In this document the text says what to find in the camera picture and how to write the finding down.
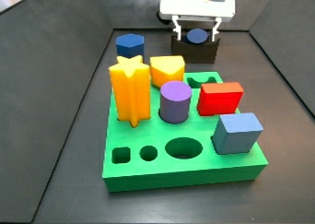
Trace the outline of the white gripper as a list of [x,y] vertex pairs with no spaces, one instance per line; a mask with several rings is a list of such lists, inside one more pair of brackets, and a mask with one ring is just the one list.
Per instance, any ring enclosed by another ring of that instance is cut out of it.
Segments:
[[178,40],[182,39],[180,17],[214,19],[211,40],[219,33],[223,21],[230,21],[235,15],[235,0],[160,0],[162,19],[171,19]]

